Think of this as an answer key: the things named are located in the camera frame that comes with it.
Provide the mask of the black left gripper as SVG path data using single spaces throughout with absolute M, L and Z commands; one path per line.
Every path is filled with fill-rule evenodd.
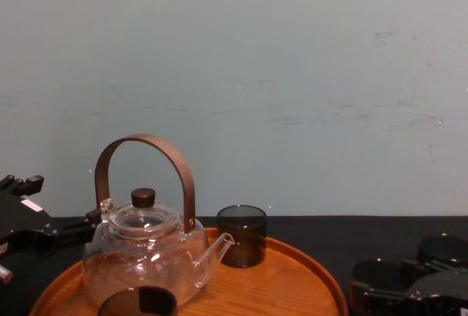
M 7 175 L 1 180 L 1 257 L 30 249 L 53 254 L 92 241 L 101 211 L 91 210 L 74 223 L 50 222 L 42 207 L 22 198 L 39 193 L 43 183 L 43 176 L 23 180 Z

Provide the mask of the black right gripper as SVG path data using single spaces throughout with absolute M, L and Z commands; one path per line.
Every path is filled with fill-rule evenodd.
M 404 259 L 414 285 L 360 283 L 362 304 L 416 304 L 417 315 L 467 315 L 467 270 L 438 260 Z

